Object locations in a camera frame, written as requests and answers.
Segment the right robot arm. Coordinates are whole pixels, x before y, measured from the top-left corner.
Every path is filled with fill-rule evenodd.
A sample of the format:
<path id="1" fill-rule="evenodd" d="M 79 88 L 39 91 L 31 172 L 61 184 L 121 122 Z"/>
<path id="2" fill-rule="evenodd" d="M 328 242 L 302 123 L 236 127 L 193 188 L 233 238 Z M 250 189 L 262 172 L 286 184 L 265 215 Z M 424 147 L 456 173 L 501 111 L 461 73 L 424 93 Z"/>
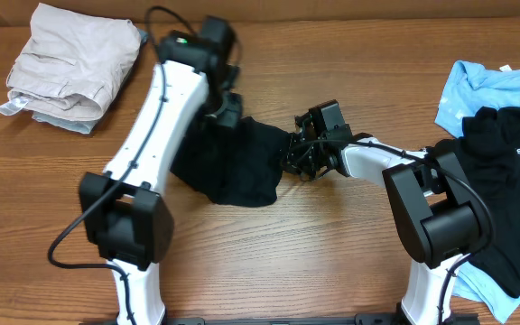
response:
<path id="1" fill-rule="evenodd" d="M 355 324 L 477 324 L 477 314 L 450 309 L 459 268 L 495 235 L 485 201 L 469 186 L 454 153 L 407 151 L 355 135 L 339 102 L 296 116 L 283 158 L 286 172 L 308 181 L 326 173 L 366 180 L 386 190 L 401 244 L 411 257 L 407 290 L 392 312 L 360 313 Z"/>

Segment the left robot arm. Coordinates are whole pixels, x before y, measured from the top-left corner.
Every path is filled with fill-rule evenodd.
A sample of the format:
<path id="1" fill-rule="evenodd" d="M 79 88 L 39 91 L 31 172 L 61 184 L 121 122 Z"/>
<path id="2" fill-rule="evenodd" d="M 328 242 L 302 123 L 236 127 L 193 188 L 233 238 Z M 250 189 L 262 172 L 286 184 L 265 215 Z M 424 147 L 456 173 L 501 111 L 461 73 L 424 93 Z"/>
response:
<path id="1" fill-rule="evenodd" d="M 87 239 L 116 282 L 116 324 L 165 322 L 159 263 L 174 229 L 163 201 L 166 178 L 192 125 L 233 129 L 242 116 L 242 99 L 231 90 L 239 69 L 228 64 L 235 45 L 234 29 L 214 16 L 195 34 L 163 38 L 129 135 L 104 170 L 86 173 L 79 185 Z"/>

